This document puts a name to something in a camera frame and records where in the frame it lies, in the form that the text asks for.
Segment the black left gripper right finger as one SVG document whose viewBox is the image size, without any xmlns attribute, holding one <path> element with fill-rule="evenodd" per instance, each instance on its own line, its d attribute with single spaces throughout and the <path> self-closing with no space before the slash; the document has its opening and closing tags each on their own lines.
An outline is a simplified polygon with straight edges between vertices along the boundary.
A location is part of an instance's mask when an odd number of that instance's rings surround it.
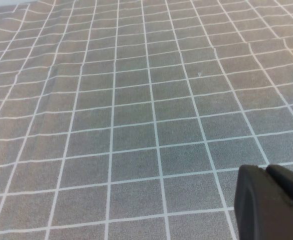
<svg viewBox="0 0 293 240">
<path fill-rule="evenodd" d="M 266 172 L 278 186 L 293 200 L 293 171 L 276 164 L 266 167 Z"/>
</svg>

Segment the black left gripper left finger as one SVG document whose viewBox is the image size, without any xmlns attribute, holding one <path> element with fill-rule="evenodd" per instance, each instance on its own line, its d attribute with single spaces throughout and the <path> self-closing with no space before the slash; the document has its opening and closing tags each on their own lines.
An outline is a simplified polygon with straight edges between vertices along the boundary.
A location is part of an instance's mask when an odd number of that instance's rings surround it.
<svg viewBox="0 0 293 240">
<path fill-rule="evenodd" d="M 239 168 L 234 212 L 241 240 L 293 240 L 293 200 L 266 168 Z"/>
</svg>

